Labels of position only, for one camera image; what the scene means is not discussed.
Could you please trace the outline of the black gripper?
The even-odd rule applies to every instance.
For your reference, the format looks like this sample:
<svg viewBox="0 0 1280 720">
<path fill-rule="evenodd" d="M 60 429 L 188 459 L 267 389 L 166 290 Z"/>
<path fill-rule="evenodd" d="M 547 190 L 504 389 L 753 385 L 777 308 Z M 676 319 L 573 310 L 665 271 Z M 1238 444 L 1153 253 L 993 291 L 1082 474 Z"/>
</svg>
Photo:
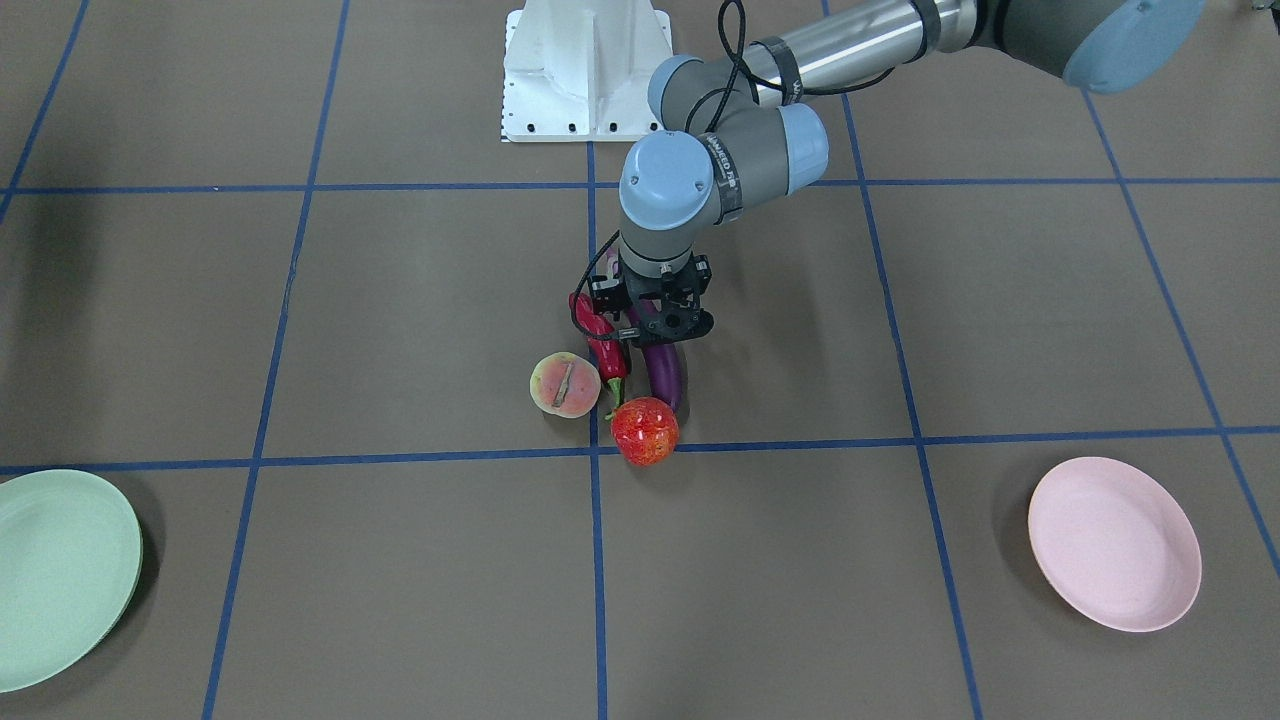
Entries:
<svg viewBox="0 0 1280 720">
<path fill-rule="evenodd" d="M 630 328 L 620 332 L 621 340 L 637 347 L 673 345 L 701 338 L 714 327 L 714 316 L 701 305 L 710 278 L 704 255 L 658 278 L 639 275 L 609 258 L 605 273 L 589 275 L 588 293 L 596 313 L 628 315 Z"/>
</svg>

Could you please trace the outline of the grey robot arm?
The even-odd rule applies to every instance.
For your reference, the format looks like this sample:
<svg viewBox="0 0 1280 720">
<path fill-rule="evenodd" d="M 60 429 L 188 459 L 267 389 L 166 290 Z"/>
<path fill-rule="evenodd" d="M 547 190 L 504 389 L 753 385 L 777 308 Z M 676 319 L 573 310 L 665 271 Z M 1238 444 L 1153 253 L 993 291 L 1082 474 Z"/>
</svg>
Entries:
<svg viewBox="0 0 1280 720">
<path fill-rule="evenodd" d="M 937 53 L 987 47 L 1065 85 L 1117 94 L 1164 67 L 1201 1 L 860 1 L 809 26 L 723 41 L 724 58 L 676 55 L 646 82 L 657 128 L 620 174 L 620 228 L 570 295 L 573 327 L 639 347 L 705 336 L 710 282 L 696 237 L 815 183 L 829 164 L 814 97 L 869 88 Z"/>
</svg>

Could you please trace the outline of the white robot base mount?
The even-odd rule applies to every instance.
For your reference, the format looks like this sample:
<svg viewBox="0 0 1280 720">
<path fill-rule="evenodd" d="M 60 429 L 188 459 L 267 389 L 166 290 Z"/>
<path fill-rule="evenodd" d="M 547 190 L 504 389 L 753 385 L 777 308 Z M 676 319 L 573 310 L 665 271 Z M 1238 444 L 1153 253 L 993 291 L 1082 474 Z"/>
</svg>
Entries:
<svg viewBox="0 0 1280 720">
<path fill-rule="evenodd" d="M 649 1 L 526 1 L 503 24 L 500 141 L 635 142 L 660 128 L 649 81 L 673 55 Z"/>
</svg>

